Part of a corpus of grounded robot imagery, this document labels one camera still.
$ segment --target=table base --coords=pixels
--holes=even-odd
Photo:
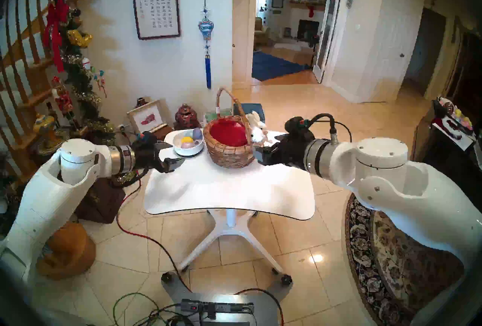
[[[226,215],[215,209],[208,209],[208,212],[214,218],[216,226],[213,231],[191,252],[191,254],[181,262],[179,268],[184,270],[194,261],[204,250],[206,250],[212,242],[222,235],[239,235],[246,239],[256,248],[273,266],[273,268],[283,273],[281,266],[275,261],[268,251],[259,243],[258,239],[249,231],[248,221],[256,213],[255,211],[247,211],[244,215],[238,216],[237,209],[226,209]]]

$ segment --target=framed shoe picture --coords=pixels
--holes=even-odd
[[[156,100],[127,112],[127,117],[137,132],[154,132],[165,126],[160,116],[160,101]]]

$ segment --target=caster wheel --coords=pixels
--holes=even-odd
[[[172,274],[170,272],[166,272],[161,276],[160,280],[164,283],[170,283],[172,282]]]
[[[287,287],[291,283],[293,283],[293,279],[291,278],[291,275],[285,274],[281,277],[281,285],[282,286]]]

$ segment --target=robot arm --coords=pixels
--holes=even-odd
[[[17,218],[0,243],[0,263],[16,277],[28,282],[45,242],[72,216],[98,178],[109,178],[132,170],[149,169],[170,173],[184,159],[159,159],[159,151],[171,147],[157,142],[149,132],[132,146],[96,146],[83,139],[71,139],[34,174],[27,184]]]
[[[330,118],[330,139],[315,139],[310,126]],[[331,180],[382,210],[421,244],[456,255],[468,270],[482,248],[482,214],[463,191],[430,165],[408,161],[406,144],[390,138],[340,143],[333,118],[287,121],[288,134],[272,147],[256,148],[262,165],[285,164]]]

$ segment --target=basket handle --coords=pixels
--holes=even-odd
[[[248,141],[248,146],[252,147],[252,140],[251,140],[251,126],[249,125],[249,121],[246,118],[246,115],[244,114],[244,110],[241,106],[241,103],[237,98],[234,97],[234,95],[231,93],[230,90],[228,90],[226,87],[220,87],[219,90],[217,91],[216,94],[216,116],[218,119],[221,118],[221,110],[219,108],[219,96],[221,96],[222,91],[226,91],[229,96],[231,96],[231,99],[233,100],[234,104],[238,106],[239,109],[239,115],[241,116],[241,120],[243,121],[244,124],[244,130],[246,131],[246,139]]]

